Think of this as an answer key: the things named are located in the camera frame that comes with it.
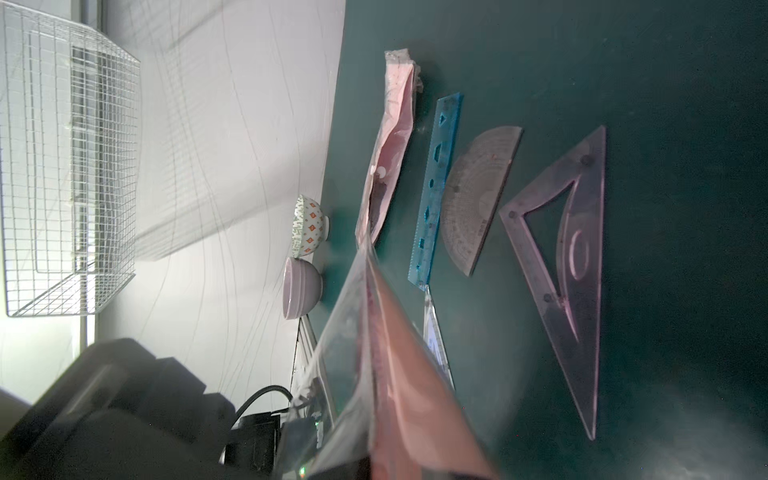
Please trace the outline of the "clear protractor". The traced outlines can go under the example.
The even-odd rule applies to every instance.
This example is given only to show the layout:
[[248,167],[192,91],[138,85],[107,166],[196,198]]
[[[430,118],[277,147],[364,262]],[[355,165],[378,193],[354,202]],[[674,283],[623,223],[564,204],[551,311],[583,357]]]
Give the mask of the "clear protractor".
[[440,235],[454,265],[472,275],[522,136],[500,126],[477,136],[456,160],[442,198]]

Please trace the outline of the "blue transparent straight ruler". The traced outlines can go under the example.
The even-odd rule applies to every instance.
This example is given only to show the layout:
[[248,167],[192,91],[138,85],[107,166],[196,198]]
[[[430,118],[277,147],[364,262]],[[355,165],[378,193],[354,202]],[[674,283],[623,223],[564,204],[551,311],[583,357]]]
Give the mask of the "blue transparent straight ruler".
[[436,103],[407,276],[422,291],[429,284],[442,198],[451,169],[463,98],[463,94],[457,92],[438,99]]

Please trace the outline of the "small pink ruler set pouch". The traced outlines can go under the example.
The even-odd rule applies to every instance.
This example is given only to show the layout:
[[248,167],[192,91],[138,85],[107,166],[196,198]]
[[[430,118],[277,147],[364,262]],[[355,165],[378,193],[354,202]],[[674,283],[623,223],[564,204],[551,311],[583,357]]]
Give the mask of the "small pink ruler set pouch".
[[275,479],[496,479],[370,245],[291,402]]

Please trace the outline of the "clear triangle set square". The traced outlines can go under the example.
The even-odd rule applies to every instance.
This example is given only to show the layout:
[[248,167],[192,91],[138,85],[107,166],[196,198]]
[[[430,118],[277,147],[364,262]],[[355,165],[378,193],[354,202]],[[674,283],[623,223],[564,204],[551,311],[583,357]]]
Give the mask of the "clear triangle set square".
[[[597,429],[606,143],[599,126],[499,212],[589,440]],[[550,273],[526,217],[561,194]]]

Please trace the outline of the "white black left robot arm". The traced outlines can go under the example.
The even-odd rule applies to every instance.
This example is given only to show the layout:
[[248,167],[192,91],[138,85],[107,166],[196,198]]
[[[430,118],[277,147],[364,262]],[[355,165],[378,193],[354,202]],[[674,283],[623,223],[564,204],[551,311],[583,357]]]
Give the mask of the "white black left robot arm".
[[138,342],[88,347],[1,439],[4,479],[258,479],[224,465],[235,408]]

